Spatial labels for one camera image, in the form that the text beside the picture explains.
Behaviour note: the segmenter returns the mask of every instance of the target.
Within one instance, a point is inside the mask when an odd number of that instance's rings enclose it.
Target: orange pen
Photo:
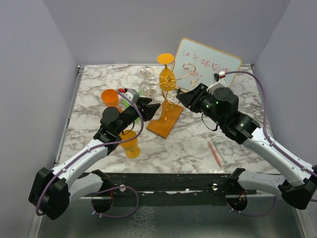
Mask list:
[[[208,145],[209,145],[209,147],[211,148],[212,154],[213,154],[214,158],[216,159],[217,164],[219,165],[219,167],[221,167],[220,160],[219,160],[219,158],[218,158],[218,156],[217,156],[215,150],[213,149],[212,144],[211,144],[209,141],[208,141]]]

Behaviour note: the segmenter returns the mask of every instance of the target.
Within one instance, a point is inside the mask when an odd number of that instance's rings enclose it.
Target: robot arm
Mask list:
[[[100,129],[88,145],[65,163],[51,170],[42,168],[36,174],[29,201],[50,219],[58,218],[70,201],[100,190],[107,179],[103,173],[92,173],[78,178],[91,165],[116,149],[121,142],[120,133],[140,115],[143,121],[151,120],[160,107],[160,104],[149,105],[152,100],[139,97],[133,89],[127,90],[124,98],[135,105],[129,106],[121,113],[117,108],[106,108],[100,120]]]
[[[218,80],[221,79],[224,72],[217,76]],[[219,80],[216,86],[213,84],[207,87],[201,83],[192,91],[182,93],[179,90],[177,94],[176,98],[185,107],[195,113],[204,113],[228,138],[255,151],[282,174],[266,175],[237,169],[231,177],[236,179],[243,189],[281,195],[291,206],[306,208],[317,189],[317,179],[311,174],[316,173],[316,168],[274,141],[273,143],[301,165],[300,168],[269,143],[259,123],[238,111],[239,99],[231,89]]]

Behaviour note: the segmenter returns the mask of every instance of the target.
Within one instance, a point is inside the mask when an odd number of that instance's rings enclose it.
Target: marble table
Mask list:
[[[121,87],[138,89],[142,79],[136,72],[140,66],[117,64],[85,67],[60,163],[81,150],[100,127],[99,121],[105,109],[101,100],[104,90]],[[161,65],[151,66],[158,71],[162,69]],[[241,70],[252,72],[250,65],[242,66]],[[239,96],[239,110],[262,124],[263,105],[254,79],[246,74],[238,74],[231,88]],[[205,118],[205,122],[209,127],[215,127],[215,123],[209,118]],[[140,123],[136,123],[134,130],[139,129]],[[167,139],[146,129],[138,139],[141,149],[138,158],[127,158],[124,150],[118,146],[109,156],[95,163],[87,171],[99,169],[108,173],[231,173],[240,167],[253,172],[278,172],[254,152],[225,137],[220,129],[216,132],[208,130],[202,123],[201,115],[186,108]],[[208,140],[218,143],[227,164],[221,162],[222,167],[218,166],[207,144]]]

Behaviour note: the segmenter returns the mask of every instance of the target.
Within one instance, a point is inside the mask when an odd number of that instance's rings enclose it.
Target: wooden stand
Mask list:
[[[176,123],[177,119],[182,114],[184,108],[179,105],[172,105],[172,109],[169,109],[170,105],[165,100],[162,103],[162,115],[158,120],[150,121],[150,123],[147,126],[147,130],[166,139],[170,131],[172,130],[174,124]]]

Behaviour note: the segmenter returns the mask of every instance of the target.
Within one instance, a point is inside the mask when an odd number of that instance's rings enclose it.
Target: wall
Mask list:
[[[44,0],[79,64],[151,63],[187,37],[255,63],[290,0]]]
[[[0,7],[0,237],[28,236],[36,172],[51,167],[77,64],[41,0]]]
[[[317,1],[291,1],[255,65],[276,139],[317,165]],[[317,229],[317,204],[309,205]]]

